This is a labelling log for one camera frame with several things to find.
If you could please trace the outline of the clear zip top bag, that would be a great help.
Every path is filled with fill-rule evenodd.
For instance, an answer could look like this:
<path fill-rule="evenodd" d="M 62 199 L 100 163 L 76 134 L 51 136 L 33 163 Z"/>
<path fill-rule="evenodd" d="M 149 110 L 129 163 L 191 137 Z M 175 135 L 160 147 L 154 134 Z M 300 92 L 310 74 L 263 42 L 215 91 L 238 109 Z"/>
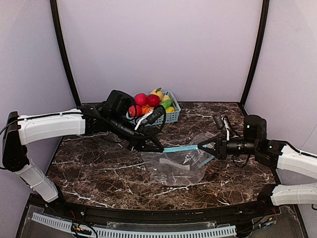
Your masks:
<path fill-rule="evenodd" d="M 166 148 L 162 153 L 143 152 L 143 162 L 151 183 L 164 186 L 198 184 L 205 176 L 205 166 L 214 156 L 200 150 L 198 143 L 214 137 L 213 133 L 200 133 L 189 145 Z"/>

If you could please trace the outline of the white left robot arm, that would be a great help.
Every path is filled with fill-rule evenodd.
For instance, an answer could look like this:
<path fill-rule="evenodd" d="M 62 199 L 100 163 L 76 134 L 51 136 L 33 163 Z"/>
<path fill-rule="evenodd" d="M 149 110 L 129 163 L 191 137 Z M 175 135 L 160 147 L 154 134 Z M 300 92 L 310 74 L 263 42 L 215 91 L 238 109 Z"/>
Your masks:
<path fill-rule="evenodd" d="M 62 200 L 62 193 L 28 158 L 26 146 L 32 142 L 67 135 L 112 132 L 129 142 L 130 151 L 163 152 L 164 147 L 156 137 L 162 129 L 148 134 L 145 126 L 159 118 L 166 119 L 164 107 L 155 106 L 136 125 L 126 118 L 130 107 L 136 107 L 132 96 L 112 90 L 108 98 L 99 104 L 81 105 L 64 112 L 37 116 L 20 116 L 11 112 L 6 126 L 0 131 L 3 135 L 1 169 L 15 173 L 44 201 L 52 203 Z"/>

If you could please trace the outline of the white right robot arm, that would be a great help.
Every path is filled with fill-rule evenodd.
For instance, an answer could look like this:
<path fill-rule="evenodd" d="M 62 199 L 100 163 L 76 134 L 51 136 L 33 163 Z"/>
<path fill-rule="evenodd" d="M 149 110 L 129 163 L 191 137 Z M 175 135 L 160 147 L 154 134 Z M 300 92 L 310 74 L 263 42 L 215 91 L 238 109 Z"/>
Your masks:
<path fill-rule="evenodd" d="M 317 156 L 295 148 L 287 141 L 267 139 L 266 120 L 247 115 L 243 121 L 243 136 L 218 135 L 202 141 L 198 148 L 215 158 L 254 156 L 255 161 L 271 169 L 293 171 L 311 178 L 317 177 Z M 317 204 L 316 183 L 300 185 L 267 184 L 257 196 L 258 207 Z"/>

